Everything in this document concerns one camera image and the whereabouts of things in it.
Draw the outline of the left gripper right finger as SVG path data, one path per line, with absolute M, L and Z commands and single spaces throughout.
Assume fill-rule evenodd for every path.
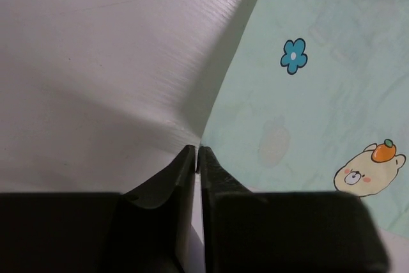
M 213 150 L 201 146 L 204 255 L 207 272 L 273 272 L 275 212 L 268 194 L 256 194 L 226 171 Z

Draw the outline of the mint green cartoon placemat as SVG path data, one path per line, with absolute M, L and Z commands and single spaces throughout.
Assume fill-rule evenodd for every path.
M 344 191 L 408 236 L 408 0 L 257 0 L 201 140 L 257 191 Z

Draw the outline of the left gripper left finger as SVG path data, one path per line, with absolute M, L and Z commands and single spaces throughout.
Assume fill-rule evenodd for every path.
M 120 196 L 105 250 L 106 272 L 184 272 L 196 171 L 185 146 L 163 170 Z

